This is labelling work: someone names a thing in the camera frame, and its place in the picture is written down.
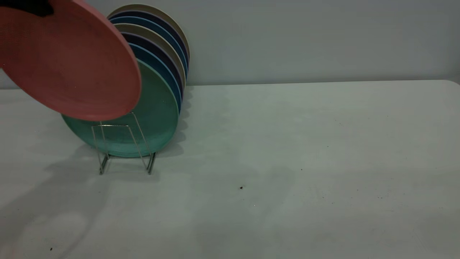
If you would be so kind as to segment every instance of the pink plate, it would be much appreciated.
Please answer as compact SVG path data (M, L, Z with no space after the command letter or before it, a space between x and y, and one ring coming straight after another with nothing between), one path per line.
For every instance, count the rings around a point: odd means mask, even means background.
M44 18L0 7L0 67L26 93L69 117L104 121L137 104L141 79L121 33L81 0L49 0Z

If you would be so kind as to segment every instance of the plate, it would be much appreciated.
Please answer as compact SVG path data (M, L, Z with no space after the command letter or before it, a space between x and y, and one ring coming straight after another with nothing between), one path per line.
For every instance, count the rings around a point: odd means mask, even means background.
M109 120L130 112L141 93L134 53L101 13L81 0L50 0L44 18L0 7L0 60L30 96L62 114Z
M182 62L180 61L180 58L178 54L174 51L173 47L160 35L158 35L156 32L143 27L139 25L134 25L134 24L115 24L115 27L122 32L122 34L132 34L132 35L137 35L139 37L145 38L152 42L153 44L157 45L159 48L161 48L162 51L164 51L170 59L172 59L175 67L179 71L179 74L181 76L181 82L182 82L182 90L185 87L185 70Z
M183 40L185 44L185 48L187 50L187 60L190 60L190 48L189 48L189 43L187 42L187 38L185 37L184 32L178 25L176 21L174 21L173 18L171 18L169 15L167 15L165 12L163 12L160 9L157 9L153 6L147 6L147 5L142 5L142 4L131 4L131 5L126 5L117 8L115 11L113 11L111 14L109 14L107 17L110 19L114 15L120 13L120 12L125 12L125 11L141 11L141 12L147 12L150 14L153 14L164 21L166 21L171 27L174 28L174 30L180 35L181 39Z
M157 25L154 22L151 22L147 19L144 18L139 18L139 17L134 17L134 16L127 16L127 17L117 17L113 18L110 20L113 24L121 24L121 23L126 23L126 24L136 24L143 26L145 28L150 29L151 31L156 32L159 34L162 38L164 38L174 49L174 51L179 55L181 63L185 69L185 74L187 75L188 73L188 63L186 60L186 53L184 54L184 51L181 49L180 45L174 39L174 37L169 34L163 27Z
M142 76L142 94L133 112L139 121L150 151L156 152L172 139L178 123L178 106L166 81L145 62L138 60ZM94 146L91 126L98 122L78 120L63 115L69 128L84 142ZM142 156L149 155L149 149L142 139L132 114L121 118L105 121L104 124L130 125ZM119 157L138 157L139 153L127 128L104 127L104 136L100 127L94 127L98 149Z

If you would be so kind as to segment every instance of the teal plate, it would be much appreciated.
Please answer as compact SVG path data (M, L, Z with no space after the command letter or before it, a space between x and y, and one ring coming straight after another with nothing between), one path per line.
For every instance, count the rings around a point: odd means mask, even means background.
M156 152L172 139L177 128L179 111L174 95L166 81L153 68L138 59L142 77L142 92L133 112L139 121L151 152ZM94 146L91 126L99 122L79 120L62 115L69 128L84 142ZM149 155L142 135L132 114L127 114L103 124L129 125L142 156ZM127 127L104 127L107 148L101 127L94 127L99 151L119 157L138 157L139 152Z

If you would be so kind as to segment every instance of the white wall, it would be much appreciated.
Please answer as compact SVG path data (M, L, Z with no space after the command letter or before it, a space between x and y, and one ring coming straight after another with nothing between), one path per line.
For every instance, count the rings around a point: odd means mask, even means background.
M87 0L107 15L133 0ZM449 78L458 0L143 0L191 48L188 84Z

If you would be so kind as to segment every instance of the table surface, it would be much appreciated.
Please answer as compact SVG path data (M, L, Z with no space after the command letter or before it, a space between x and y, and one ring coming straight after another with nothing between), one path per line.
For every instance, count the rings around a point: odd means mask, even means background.
M0 259L460 257L460 86L188 86L148 176L0 91Z

